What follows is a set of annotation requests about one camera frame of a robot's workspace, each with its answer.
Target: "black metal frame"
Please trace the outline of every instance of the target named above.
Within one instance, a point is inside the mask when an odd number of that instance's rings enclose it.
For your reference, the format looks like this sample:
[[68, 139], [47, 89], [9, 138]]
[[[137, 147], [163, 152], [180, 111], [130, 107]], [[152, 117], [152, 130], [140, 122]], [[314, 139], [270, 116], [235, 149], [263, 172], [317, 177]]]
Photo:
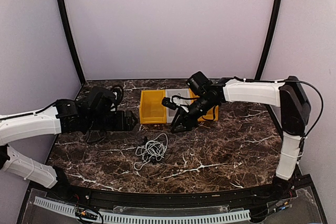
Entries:
[[59, 8], [59, 13], [61, 15], [62, 23], [63, 23], [64, 33], [65, 33], [65, 36], [67, 38], [67, 42], [68, 42], [68, 46], [69, 46], [69, 50], [70, 50], [70, 53], [71, 53], [72, 60], [74, 62], [73, 64], [75, 65], [75, 69], [76, 69], [79, 81], [83, 85], [83, 84], [85, 84], [86, 80], [85, 80], [85, 76], [84, 76], [82, 67], [80, 65], [80, 61], [79, 61], [78, 54], [77, 54], [77, 51], [76, 51], [74, 38], [73, 38], [72, 33], [71, 33], [71, 28], [70, 28], [68, 14], [67, 14], [66, 6], [65, 6], [65, 1], [64, 0], [57, 0], [57, 3], [58, 3], [58, 8]]
[[265, 40], [263, 52], [261, 53], [259, 66], [258, 66], [256, 76], [255, 76], [256, 80], [261, 79], [261, 76], [263, 74], [263, 71], [266, 65], [267, 57], [269, 54], [269, 49], [272, 44], [273, 35], [274, 35], [274, 31], [275, 31], [276, 24], [277, 24], [278, 14], [280, 10], [280, 3], [281, 3], [281, 0], [274, 0], [273, 2], [273, 9], [272, 9], [272, 14], [271, 14], [271, 19], [269, 21], [266, 40]]

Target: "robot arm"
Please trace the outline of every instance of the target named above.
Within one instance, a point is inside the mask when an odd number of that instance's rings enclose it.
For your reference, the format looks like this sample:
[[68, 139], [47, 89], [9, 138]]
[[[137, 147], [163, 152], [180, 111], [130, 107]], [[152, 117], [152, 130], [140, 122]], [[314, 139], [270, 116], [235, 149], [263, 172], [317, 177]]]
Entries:
[[40, 164], [15, 151], [8, 143], [46, 134], [88, 130], [131, 131], [137, 119], [131, 111], [116, 111], [122, 89], [94, 87], [79, 101], [57, 100], [48, 107], [20, 114], [0, 116], [0, 170], [35, 181], [47, 188], [67, 183], [58, 167]]
[[[289, 180], [300, 157], [311, 109], [297, 81], [296, 77], [274, 82], [222, 78], [212, 83], [198, 72], [187, 80], [187, 85], [199, 98], [187, 107], [179, 107], [172, 122], [172, 133], [192, 130], [198, 126], [198, 118], [224, 102], [256, 102], [280, 107], [283, 144], [276, 176]], [[164, 98], [162, 104], [171, 109], [176, 107], [170, 98]]]

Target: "marble table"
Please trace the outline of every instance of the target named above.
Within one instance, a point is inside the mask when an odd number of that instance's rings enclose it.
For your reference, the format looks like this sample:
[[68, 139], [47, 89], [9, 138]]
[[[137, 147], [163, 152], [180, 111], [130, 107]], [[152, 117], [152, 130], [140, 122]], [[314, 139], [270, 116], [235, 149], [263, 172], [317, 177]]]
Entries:
[[[119, 110], [132, 110], [139, 118], [141, 90], [187, 88], [185, 80], [89, 81], [78, 95], [93, 86], [119, 84], [125, 96]], [[169, 138], [162, 164], [147, 164], [140, 171], [133, 163], [137, 146], [160, 133]], [[205, 193], [269, 184], [275, 173], [281, 138], [262, 104], [225, 103], [217, 122], [203, 122], [187, 133], [170, 133], [169, 124], [140, 125], [132, 132], [109, 132], [100, 138], [70, 133], [60, 135], [51, 150], [48, 165], [66, 172], [73, 185], [130, 193]]]

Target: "lavender wall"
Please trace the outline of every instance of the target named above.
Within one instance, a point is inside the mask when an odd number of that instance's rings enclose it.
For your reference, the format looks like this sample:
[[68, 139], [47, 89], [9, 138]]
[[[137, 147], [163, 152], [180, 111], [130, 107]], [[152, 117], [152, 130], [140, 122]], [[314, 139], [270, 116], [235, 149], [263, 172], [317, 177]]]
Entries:
[[[0, 0], [0, 114], [39, 109], [80, 88], [57, 0]], [[53, 136], [11, 144], [44, 162]], [[28, 182], [0, 172], [0, 223], [13, 224]]]
[[254, 77], [273, 0], [66, 0], [88, 80]]
[[[314, 84], [325, 101], [324, 114], [306, 141], [300, 167], [310, 173], [328, 222], [336, 223], [336, 1], [282, 0], [263, 79], [289, 75]], [[312, 103], [310, 123], [319, 112], [318, 96], [305, 88]]]

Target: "cable tie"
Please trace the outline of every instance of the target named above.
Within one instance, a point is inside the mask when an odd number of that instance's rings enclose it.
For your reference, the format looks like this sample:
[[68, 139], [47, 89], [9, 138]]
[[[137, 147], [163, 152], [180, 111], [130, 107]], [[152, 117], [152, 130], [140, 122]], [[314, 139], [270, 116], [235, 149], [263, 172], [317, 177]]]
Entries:
[[281, 152], [281, 154], [282, 154], [283, 156], [291, 157], [291, 158], [300, 158], [300, 157], [303, 156], [303, 153], [302, 153], [301, 155], [298, 155], [298, 156], [291, 156], [291, 155], [288, 155], [288, 154], [286, 154], [286, 153], [284, 153], [284, 152]]
[[24, 180], [27, 180], [27, 178], [30, 177], [30, 175], [34, 172], [34, 169], [35, 169], [34, 161], [31, 158], [30, 158], [30, 160], [31, 160], [32, 169], [31, 169], [30, 173], [26, 177], [23, 178]]

